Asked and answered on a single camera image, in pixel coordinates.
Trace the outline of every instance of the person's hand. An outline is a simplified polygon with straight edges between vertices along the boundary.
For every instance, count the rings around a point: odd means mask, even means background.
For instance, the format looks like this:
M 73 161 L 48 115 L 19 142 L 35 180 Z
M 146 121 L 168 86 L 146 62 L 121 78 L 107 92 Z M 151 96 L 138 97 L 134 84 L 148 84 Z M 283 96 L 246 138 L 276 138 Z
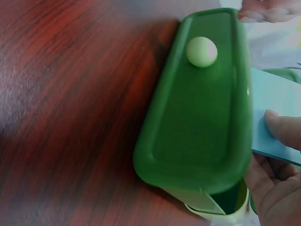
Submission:
M 284 145 L 301 148 L 301 117 L 278 117 L 267 110 L 271 134 Z M 261 226 L 301 225 L 301 171 L 283 161 L 253 154 L 245 182 L 253 197 Z
M 243 0 L 238 18 L 244 23 L 284 22 L 301 15 L 301 0 Z

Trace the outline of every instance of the white ball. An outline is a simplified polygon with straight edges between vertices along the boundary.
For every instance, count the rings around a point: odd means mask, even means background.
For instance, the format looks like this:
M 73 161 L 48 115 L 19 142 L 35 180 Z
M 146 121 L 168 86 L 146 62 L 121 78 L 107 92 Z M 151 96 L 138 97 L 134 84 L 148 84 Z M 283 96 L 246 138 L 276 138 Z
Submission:
M 210 39 L 195 37 L 188 43 L 186 55 L 196 67 L 208 67 L 217 59 L 217 48 Z

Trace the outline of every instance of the blue paper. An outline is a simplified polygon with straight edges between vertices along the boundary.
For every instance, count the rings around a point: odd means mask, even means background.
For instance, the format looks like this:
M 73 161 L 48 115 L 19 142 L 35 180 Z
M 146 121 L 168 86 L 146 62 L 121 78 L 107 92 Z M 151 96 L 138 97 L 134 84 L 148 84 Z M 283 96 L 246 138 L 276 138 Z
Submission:
M 263 118 L 266 109 L 274 110 L 282 116 L 301 116 L 301 85 L 252 69 L 252 90 L 253 152 L 301 166 L 300 151 L 284 146 L 275 139 Z

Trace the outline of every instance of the wooden table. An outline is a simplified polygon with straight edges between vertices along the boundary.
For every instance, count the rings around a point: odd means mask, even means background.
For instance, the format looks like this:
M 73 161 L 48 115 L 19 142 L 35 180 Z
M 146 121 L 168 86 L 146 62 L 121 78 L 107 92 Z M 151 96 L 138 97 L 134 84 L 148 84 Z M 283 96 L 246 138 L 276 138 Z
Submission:
M 209 225 L 132 152 L 179 20 L 217 6 L 0 2 L 0 226 Z

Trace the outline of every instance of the plastic box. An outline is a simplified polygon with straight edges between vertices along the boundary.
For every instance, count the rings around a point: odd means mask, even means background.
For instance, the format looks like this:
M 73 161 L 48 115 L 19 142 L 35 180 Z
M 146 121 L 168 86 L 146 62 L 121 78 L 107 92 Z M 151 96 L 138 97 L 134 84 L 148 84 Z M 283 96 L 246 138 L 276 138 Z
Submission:
M 204 36 L 217 46 L 216 62 L 193 66 L 187 43 Z M 249 192 L 242 178 L 252 156 L 249 54 L 234 9 L 185 18 L 174 40 L 136 143 L 134 167 L 209 220 L 243 220 Z

